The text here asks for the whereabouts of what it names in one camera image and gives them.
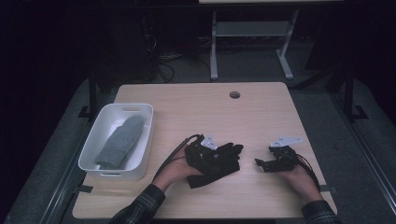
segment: table hole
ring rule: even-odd
[[[239,97],[241,97],[241,93],[239,93],[238,91],[232,91],[230,92],[230,97],[233,99],[238,99]]]

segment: plaid sleeve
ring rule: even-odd
[[[326,201],[315,201],[306,204],[302,212],[307,224],[341,223]]]
[[[130,205],[120,210],[108,223],[149,223],[164,200],[163,192],[157,186],[150,184]]]

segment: wooden table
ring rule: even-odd
[[[240,93],[238,99],[230,92]],[[114,216],[150,183],[166,157],[187,137],[213,134],[218,146],[244,145],[241,170],[201,187],[181,181],[166,191],[156,218],[287,218],[301,217],[299,197],[274,174],[265,173],[255,158],[270,161],[268,147],[280,135],[303,138],[291,145],[306,157],[325,184],[318,162],[285,84],[202,83],[148,84],[120,87],[115,103],[147,103],[154,108],[155,132],[146,175],[138,181],[98,180],[87,175],[92,192],[78,195],[77,218]],[[322,192],[335,211],[330,192]]]

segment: gray rolled towel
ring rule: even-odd
[[[118,169],[125,155],[134,147],[143,132],[144,119],[134,115],[123,122],[106,140],[95,162],[101,169]]]

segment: white desk leg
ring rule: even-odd
[[[210,52],[210,79],[218,79],[218,59],[216,58],[216,12],[213,12],[212,51]]]
[[[288,46],[289,46],[291,35],[293,34],[294,25],[297,21],[298,12],[299,12],[299,10],[293,11],[291,20],[288,25],[288,29],[286,30],[286,33],[285,33],[285,43],[283,44],[282,49],[276,50],[277,58],[279,59],[280,65],[282,66],[282,69],[283,69],[283,73],[285,74],[285,77],[287,79],[293,79],[293,74],[290,71],[290,67],[289,67],[288,61],[286,60],[285,55],[286,55],[286,50],[288,49]]]

